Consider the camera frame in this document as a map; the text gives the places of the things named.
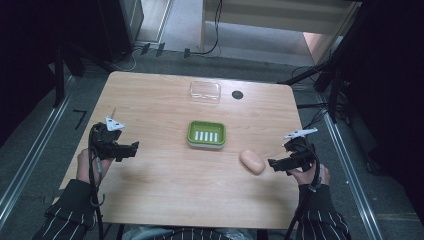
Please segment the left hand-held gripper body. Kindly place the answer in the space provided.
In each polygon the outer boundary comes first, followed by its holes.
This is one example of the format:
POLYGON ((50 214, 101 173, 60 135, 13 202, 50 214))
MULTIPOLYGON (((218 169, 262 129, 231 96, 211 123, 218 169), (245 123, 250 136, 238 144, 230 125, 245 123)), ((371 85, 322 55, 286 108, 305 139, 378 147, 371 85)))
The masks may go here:
POLYGON ((115 159, 116 154, 121 151, 117 142, 121 133, 121 130, 109 131, 105 123, 98 122, 90 130, 89 148, 99 160, 115 159))

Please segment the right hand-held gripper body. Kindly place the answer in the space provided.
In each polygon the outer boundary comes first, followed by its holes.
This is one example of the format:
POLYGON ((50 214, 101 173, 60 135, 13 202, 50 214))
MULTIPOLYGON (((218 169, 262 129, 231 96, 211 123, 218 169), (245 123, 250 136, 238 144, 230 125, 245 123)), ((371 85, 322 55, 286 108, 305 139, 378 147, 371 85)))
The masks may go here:
POLYGON ((307 141, 306 136, 315 132, 316 128, 296 130, 284 136, 284 139, 288 139, 284 148, 290 152, 290 156, 285 159, 287 170, 301 168, 307 171, 311 168, 311 163, 315 159, 315 147, 307 141))

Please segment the pink soap bar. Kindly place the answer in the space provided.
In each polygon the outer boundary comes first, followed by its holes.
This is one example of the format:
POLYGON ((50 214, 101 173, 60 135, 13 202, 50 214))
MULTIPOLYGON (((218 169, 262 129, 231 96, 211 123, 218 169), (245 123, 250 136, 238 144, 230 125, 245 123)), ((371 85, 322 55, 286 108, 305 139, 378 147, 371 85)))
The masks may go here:
POLYGON ((239 159, 255 175, 259 175, 265 170, 264 161, 252 150, 243 150, 239 155, 239 159))

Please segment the green soap dish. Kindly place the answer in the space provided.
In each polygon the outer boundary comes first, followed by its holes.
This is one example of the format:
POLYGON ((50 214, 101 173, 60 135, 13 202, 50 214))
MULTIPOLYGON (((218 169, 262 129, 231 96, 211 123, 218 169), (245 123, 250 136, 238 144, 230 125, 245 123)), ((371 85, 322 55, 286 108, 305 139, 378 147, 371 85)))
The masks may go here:
POLYGON ((226 143, 226 127, 217 122, 192 121, 188 125, 187 142, 192 147, 221 149, 226 143))

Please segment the person's right hand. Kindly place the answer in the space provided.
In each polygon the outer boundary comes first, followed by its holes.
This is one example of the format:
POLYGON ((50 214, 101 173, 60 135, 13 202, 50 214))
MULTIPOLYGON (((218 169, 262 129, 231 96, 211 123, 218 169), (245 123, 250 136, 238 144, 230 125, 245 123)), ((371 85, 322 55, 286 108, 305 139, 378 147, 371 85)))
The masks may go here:
POLYGON ((315 170, 319 170, 319 176, 321 177, 321 183, 324 185, 328 185, 330 182, 330 173, 329 170, 323 165, 316 163, 312 164, 312 167, 305 172, 301 172, 298 169, 292 169, 289 173, 296 179, 299 185, 310 184, 315 176, 315 170))

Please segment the person's left hand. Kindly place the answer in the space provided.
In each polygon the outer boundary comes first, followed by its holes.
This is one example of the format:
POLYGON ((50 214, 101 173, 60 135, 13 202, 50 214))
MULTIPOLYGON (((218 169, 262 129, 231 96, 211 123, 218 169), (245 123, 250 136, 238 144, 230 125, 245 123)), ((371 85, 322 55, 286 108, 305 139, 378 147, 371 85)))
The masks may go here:
MULTIPOLYGON (((90 182, 90 169, 89 169, 89 151, 87 149, 83 149, 77 156, 77 172, 76 172, 76 179, 80 180, 82 182, 89 183, 90 182)), ((107 174, 113 160, 112 159, 104 159, 100 160, 99 162, 93 161, 92 167, 93 167, 93 176, 94 176, 94 182, 96 185, 99 185, 102 181, 102 179, 107 174)))

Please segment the black metal stand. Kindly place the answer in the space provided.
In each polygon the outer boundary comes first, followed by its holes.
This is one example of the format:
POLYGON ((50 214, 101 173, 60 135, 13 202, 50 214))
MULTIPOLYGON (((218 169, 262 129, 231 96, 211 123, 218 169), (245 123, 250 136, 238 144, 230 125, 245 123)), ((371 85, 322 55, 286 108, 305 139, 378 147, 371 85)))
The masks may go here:
POLYGON ((310 67, 305 72, 288 80, 279 81, 279 84, 291 86, 312 75, 318 74, 319 77, 314 83, 314 89, 316 92, 324 92, 328 86, 331 87, 328 99, 328 113, 332 122, 336 123, 337 97, 342 83, 342 73, 338 63, 341 57, 342 53, 336 50, 323 63, 310 67))
POLYGON ((62 46, 58 45, 55 52, 55 102, 54 106, 58 107, 65 96, 65 82, 64 82, 64 66, 62 57, 62 46))

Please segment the clear plastic container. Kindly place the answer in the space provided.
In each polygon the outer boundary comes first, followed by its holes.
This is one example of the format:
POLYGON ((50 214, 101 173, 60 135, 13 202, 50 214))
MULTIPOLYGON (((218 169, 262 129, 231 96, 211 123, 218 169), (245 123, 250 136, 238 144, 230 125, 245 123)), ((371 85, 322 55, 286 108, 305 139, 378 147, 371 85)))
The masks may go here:
POLYGON ((221 86, 215 82, 193 81, 189 96, 192 101, 218 104, 221 98, 221 86))

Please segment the person's lap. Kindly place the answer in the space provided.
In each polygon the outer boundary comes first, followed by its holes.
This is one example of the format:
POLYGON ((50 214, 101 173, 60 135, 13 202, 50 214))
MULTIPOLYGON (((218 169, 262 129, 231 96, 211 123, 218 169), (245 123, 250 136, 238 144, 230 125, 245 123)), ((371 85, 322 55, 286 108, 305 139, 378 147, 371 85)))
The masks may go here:
POLYGON ((228 228, 136 226, 122 240, 255 240, 248 230, 228 228))

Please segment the dark curtain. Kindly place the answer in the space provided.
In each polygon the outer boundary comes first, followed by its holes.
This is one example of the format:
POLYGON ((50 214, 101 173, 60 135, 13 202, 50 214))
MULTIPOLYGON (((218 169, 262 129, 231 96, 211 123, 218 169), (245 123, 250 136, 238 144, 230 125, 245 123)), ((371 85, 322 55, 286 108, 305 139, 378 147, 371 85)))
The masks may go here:
POLYGON ((94 0, 0 0, 0 147, 56 84, 58 55, 80 71, 77 28, 94 0))
POLYGON ((424 225, 424 0, 362 0, 339 50, 346 95, 376 141, 367 154, 424 225))

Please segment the black cabinet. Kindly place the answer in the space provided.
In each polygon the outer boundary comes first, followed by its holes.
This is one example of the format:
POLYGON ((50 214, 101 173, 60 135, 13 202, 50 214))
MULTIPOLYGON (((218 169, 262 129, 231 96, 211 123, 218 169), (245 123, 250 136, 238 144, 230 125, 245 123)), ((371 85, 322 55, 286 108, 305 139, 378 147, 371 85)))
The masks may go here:
POLYGON ((105 32, 105 59, 117 62, 132 52, 144 12, 141 0, 97 0, 105 32))

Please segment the white wooden shelf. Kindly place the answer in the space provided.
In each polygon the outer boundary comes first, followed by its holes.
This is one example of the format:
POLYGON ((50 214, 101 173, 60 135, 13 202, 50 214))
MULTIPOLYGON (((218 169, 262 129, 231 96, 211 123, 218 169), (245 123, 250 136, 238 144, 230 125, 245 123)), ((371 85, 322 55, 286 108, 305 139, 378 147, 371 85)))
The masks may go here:
POLYGON ((360 0, 223 0, 220 21, 303 32, 318 65, 349 31, 360 6, 360 0))

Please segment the metal floor rail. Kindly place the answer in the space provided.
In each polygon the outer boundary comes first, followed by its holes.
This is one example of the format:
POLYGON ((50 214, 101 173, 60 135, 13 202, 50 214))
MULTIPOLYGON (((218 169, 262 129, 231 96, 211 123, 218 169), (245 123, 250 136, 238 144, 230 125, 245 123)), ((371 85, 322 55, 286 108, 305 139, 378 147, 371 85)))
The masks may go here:
POLYGON ((0 198, 0 231, 3 229, 10 213, 13 210, 25 184, 27 183, 30 175, 32 174, 38 160, 49 142, 52 133, 55 131, 62 115, 68 106, 69 99, 72 95, 76 84, 74 76, 69 77, 65 81, 65 96, 61 103, 54 107, 42 125, 40 132, 35 138, 34 143, 23 158, 23 162, 19 166, 17 172, 12 178, 11 183, 8 185, 5 193, 0 198))
POLYGON ((318 156, 330 169, 336 209, 346 219, 354 240, 385 240, 341 128, 333 122, 327 108, 322 112, 322 120, 318 124, 318 156))

